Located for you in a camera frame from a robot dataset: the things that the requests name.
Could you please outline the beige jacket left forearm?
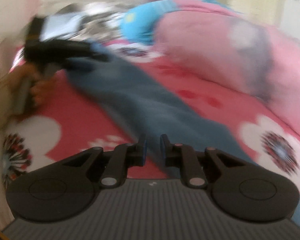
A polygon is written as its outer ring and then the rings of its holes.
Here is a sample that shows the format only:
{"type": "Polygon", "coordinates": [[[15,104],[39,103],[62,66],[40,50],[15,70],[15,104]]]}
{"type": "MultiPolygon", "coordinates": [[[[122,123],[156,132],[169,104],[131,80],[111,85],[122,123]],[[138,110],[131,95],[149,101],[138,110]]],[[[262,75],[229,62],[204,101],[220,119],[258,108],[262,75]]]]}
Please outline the beige jacket left forearm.
{"type": "Polygon", "coordinates": [[[12,43],[0,40],[0,129],[5,126],[10,115],[14,91],[29,74],[26,64],[11,70],[14,53],[15,47],[12,43]]]}

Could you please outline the left hand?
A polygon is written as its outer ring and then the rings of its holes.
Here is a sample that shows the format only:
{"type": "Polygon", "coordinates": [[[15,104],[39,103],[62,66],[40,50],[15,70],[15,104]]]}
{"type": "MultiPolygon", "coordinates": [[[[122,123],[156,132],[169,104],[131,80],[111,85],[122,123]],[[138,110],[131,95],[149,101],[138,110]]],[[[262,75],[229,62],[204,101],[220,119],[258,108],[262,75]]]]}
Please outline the left hand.
{"type": "Polygon", "coordinates": [[[31,96],[34,107],[39,107],[46,103],[53,94],[56,74],[49,78],[43,77],[37,66],[28,62],[13,68],[8,74],[8,87],[14,96],[14,105],[20,104],[21,86],[28,79],[30,79],[31,87],[26,89],[25,94],[31,96]]]}

